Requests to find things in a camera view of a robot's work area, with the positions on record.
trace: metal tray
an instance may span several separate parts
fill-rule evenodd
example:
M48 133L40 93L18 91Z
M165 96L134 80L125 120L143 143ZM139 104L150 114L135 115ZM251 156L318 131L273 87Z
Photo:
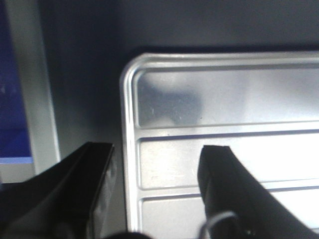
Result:
M121 79L130 231L197 237L205 144L229 145L288 210L319 229L318 52L143 54Z

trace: dark background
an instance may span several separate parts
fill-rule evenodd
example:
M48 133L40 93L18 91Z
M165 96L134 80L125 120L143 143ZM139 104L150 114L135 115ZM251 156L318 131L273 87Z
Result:
M44 0L41 25L61 156L115 143L122 170L119 78L144 52L319 49L317 0ZM124 219L123 182L112 209Z

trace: cable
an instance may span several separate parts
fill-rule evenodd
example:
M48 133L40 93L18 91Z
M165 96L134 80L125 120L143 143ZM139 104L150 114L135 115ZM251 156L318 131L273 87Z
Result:
M204 239L206 230L212 229L218 222L227 218L234 218L238 220L238 216L232 211L218 213L207 220L207 222L200 228L198 239Z

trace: blue screen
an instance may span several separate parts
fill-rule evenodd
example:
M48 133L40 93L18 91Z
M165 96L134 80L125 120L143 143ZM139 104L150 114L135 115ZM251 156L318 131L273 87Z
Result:
M30 157L29 137L9 25L4 3L0 1L0 163L23 163L23 160L29 162Z

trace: computer monitor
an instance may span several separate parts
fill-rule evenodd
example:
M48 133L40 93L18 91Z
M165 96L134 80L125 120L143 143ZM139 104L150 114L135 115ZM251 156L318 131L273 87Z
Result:
M21 182L60 161L36 1L0 2L0 177Z

